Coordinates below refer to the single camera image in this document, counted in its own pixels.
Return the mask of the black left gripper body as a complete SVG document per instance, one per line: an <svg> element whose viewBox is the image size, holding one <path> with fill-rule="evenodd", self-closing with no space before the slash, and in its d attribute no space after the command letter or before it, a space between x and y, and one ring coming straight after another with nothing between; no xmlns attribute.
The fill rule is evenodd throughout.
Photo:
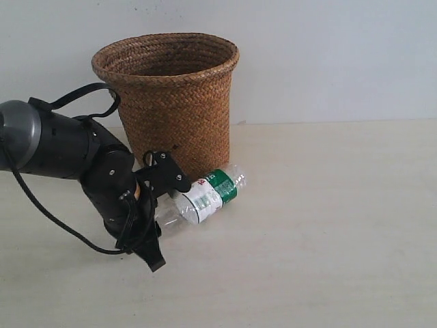
<svg viewBox="0 0 437 328"><path fill-rule="evenodd" d="M127 211L123 228L116 239L115 254L160 255L154 213L156 200L146 184L136 184L132 193L125 190L117 197Z"/></svg>

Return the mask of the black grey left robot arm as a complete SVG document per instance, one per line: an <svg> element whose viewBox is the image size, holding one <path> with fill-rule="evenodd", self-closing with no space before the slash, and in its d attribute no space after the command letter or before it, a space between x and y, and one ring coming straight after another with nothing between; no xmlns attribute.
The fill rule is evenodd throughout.
<svg viewBox="0 0 437 328"><path fill-rule="evenodd" d="M58 226L24 183L31 174L76 180L116 240L109 253L138 255L151 271L165 265L154 220L156 201L133 153L93 119L68 118L21 100L1 103L1 170L14 173L30 200Z"/></svg>

